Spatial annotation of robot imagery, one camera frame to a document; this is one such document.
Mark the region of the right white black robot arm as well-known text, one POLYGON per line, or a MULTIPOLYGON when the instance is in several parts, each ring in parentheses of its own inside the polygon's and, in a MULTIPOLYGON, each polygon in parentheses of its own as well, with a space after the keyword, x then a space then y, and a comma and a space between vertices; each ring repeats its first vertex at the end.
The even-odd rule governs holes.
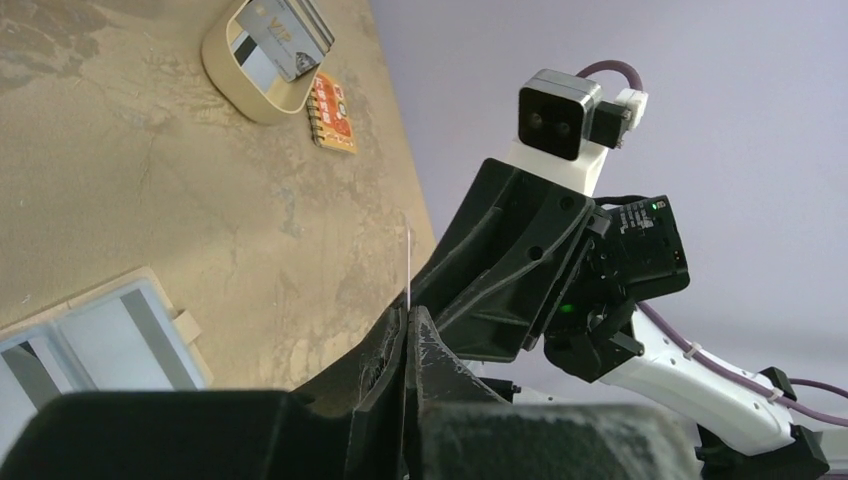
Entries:
POLYGON ((572 377, 694 421, 708 479, 823 476, 829 462, 793 421, 784 373, 737 370, 649 306, 689 282, 667 197, 592 198, 487 159, 413 279, 412 301, 462 360, 510 363, 541 346, 572 377))

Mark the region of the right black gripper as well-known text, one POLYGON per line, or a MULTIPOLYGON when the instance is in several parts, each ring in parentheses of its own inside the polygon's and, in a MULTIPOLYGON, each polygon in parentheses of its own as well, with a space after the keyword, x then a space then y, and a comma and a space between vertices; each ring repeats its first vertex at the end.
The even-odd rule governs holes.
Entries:
POLYGON ((413 278, 411 300, 429 310, 459 358, 509 362, 565 265, 541 330, 543 351, 587 383, 644 354, 632 325, 639 303, 690 284, 668 196, 594 202, 489 158, 413 278))

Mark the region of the credit card stack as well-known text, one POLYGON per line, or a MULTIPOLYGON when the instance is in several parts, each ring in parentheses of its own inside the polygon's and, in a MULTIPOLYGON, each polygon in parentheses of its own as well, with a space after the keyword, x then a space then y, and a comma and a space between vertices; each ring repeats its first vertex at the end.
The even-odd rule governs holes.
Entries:
POLYGON ((248 1, 234 25, 240 29, 230 42, 236 63, 263 93, 314 70, 335 43, 329 23, 307 0, 248 1))

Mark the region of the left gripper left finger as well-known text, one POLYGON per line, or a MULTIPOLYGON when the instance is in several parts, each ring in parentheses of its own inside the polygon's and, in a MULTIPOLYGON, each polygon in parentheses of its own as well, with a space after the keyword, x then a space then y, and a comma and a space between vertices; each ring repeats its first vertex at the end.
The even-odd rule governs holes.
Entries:
POLYGON ((386 310, 335 363, 353 394, 322 414, 306 390, 113 391, 63 395, 24 428, 5 479, 398 479, 397 366, 406 313, 386 310))

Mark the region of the beige card holder wallet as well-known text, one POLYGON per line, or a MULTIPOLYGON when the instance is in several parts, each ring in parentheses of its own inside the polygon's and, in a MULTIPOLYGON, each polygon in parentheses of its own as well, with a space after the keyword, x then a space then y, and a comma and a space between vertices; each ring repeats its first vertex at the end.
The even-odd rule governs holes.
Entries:
POLYGON ((77 391, 198 390, 213 375, 194 317, 149 267, 1 330, 1 453, 50 401, 77 391))

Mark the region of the credit card with black stripe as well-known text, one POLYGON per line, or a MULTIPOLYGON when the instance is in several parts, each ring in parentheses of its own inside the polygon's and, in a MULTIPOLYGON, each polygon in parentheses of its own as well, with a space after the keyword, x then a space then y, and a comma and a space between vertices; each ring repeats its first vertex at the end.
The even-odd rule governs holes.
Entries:
POLYGON ((149 281, 116 288, 72 308, 57 323, 98 390, 187 390, 207 382, 149 281))

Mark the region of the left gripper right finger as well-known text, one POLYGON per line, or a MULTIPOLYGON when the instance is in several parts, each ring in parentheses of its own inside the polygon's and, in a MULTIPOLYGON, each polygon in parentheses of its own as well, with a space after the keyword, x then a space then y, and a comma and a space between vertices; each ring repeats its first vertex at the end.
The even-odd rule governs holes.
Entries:
POLYGON ((663 412, 625 404, 511 404, 408 314, 405 462, 413 479, 697 479, 663 412))

